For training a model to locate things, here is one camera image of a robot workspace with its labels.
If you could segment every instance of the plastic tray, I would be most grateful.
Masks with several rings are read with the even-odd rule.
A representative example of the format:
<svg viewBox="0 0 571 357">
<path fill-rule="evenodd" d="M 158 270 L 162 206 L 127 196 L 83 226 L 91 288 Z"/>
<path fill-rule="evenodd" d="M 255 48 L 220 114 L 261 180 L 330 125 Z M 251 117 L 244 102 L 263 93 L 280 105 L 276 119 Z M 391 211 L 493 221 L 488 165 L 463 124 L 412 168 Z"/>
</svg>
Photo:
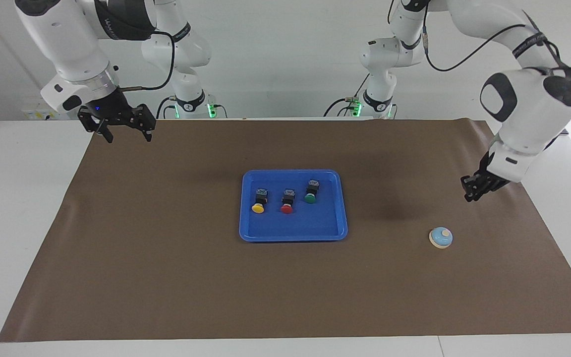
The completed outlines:
<svg viewBox="0 0 571 357">
<path fill-rule="evenodd" d="M 320 183 L 317 203 L 306 203 L 308 181 Z M 252 212 L 256 190 L 268 190 L 265 212 Z M 281 212 L 284 190 L 296 190 L 294 212 Z M 341 179 L 333 170 L 253 170 L 244 175 L 239 235 L 249 242 L 340 241 L 347 236 Z"/>
</svg>

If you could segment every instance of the table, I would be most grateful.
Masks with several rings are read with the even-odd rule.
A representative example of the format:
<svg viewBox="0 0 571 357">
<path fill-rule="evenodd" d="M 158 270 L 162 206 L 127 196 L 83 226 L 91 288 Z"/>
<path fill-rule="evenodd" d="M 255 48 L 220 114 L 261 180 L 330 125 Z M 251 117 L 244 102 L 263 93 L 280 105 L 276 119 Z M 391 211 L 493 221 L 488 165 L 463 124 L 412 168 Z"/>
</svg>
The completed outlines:
<svg viewBox="0 0 571 357">
<path fill-rule="evenodd" d="M 0 328 L 57 213 L 90 135 L 75 121 L 0 122 Z M 571 265 L 571 140 L 561 137 L 524 180 Z M 0 356 L 571 355 L 569 335 L 0 344 Z"/>
</svg>

